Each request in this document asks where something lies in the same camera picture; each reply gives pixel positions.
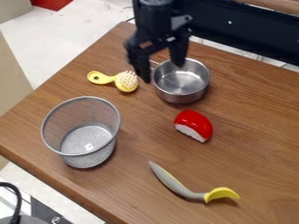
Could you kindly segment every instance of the yellow brush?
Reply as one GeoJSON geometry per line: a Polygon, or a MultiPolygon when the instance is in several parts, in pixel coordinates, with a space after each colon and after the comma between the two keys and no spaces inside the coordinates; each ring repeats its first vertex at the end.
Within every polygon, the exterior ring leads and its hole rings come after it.
{"type": "Polygon", "coordinates": [[[115,85],[122,92],[133,92],[138,87],[137,76],[132,71],[124,71],[114,76],[108,76],[97,71],[92,71],[87,75],[87,79],[98,85],[115,82],[115,85]]]}
{"type": "Polygon", "coordinates": [[[156,174],[156,176],[162,181],[162,183],[168,186],[173,192],[187,199],[203,200],[205,203],[208,203],[211,200],[221,198],[232,198],[237,200],[240,198],[240,196],[236,192],[227,187],[217,187],[210,192],[192,192],[161,166],[151,161],[149,162],[149,166],[150,169],[156,174]]]}

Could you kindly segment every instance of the metal bowl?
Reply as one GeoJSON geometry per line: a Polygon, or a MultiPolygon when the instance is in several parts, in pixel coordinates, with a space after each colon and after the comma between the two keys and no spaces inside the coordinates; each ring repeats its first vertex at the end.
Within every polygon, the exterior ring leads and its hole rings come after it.
{"type": "Polygon", "coordinates": [[[199,100],[208,88],[210,71],[195,59],[186,59],[182,67],[166,60],[156,67],[152,80],[163,100],[190,103],[199,100]]]}

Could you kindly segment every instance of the white floor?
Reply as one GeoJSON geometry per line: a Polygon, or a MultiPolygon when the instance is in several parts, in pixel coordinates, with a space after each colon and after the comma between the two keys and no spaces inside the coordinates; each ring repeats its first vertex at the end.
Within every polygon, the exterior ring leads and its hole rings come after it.
{"type": "MultiPolygon", "coordinates": [[[[0,24],[0,31],[28,80],[37,88],[115,25],[132,18],[131,6],[131,0],[74,0],[58,12],[34,7],[32,12],[0,24]]],[[[192,40],[299,71],[296,66],[250,52],[199,38],[192,40]]],[[[0,171],[0,177],[55,208],[73,223],[103,223],[12,163],[0,171]]]]}
{"type": "Polygon", "coordinates": [[[133,17],[131,0],[74,0],[56,12],[33,11],[0,30],[34,88],[115,25],[133,17]]]}

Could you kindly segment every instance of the wooden table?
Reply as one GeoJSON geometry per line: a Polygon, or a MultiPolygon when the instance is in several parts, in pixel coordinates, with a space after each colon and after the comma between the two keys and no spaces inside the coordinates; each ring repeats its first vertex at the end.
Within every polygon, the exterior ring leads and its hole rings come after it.
{"type": "Polygon", "coordinates": [[[271,10],[299,16],[299,0],[236,0],[245,4],[253,4],[271,10]]]}
{"type": "MultiPolygon", "coordinates": [[[[297,223],[299,220],[299,75],[259,61],[191,43],[189,57],[212,71],[204,99],[176,106],[140,81],[133,94],[96,86],[91,70],[116,74],[131,67],[121,23],[0,119],[0,153],[108,223],[297,223]],[[76,170],[48,150],[39,135],[51,108],[94,95],[122,114],[114,155],[101,167],[76,170]],[[201,144],[174,129],[182,109],[211,119],[213,139],[201,144]],[[207,192],[228,186],[241,200],[207,205],[179,198],[151,172],[159,163],[187,187],[207,192]]],[[[153,57],[168,58],[162,51],[153,57]]]]}

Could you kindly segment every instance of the metal strainer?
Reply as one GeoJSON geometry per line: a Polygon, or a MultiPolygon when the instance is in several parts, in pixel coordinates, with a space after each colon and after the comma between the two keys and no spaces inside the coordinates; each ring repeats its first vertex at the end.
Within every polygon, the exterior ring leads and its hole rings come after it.
{"type": "Polygon", "coordinates": [[[121,116],[110,102],[82,96],[62,102],[45,117],[45,145],[76,168],[104,162],[113,152],[121,116]]]}

